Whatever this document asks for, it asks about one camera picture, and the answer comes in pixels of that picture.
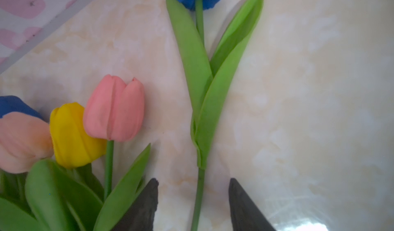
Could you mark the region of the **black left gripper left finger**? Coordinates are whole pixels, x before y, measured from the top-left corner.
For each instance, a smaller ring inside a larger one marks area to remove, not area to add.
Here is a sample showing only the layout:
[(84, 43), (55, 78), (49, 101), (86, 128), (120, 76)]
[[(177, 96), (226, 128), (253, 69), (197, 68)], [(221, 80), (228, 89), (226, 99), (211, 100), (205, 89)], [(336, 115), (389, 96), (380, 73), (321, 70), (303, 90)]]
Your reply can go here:
[(152, 178), (112, 231), (153, 231), (159, 182)]

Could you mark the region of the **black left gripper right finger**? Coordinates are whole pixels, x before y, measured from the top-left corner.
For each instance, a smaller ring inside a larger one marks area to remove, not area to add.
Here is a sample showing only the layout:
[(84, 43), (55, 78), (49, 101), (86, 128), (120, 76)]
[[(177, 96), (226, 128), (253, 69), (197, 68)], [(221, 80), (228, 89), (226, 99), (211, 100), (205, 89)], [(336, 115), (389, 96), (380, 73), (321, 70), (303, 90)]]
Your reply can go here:
[(276, 231), (236, 178), (231, 178), (228, 193), (234, 231)]

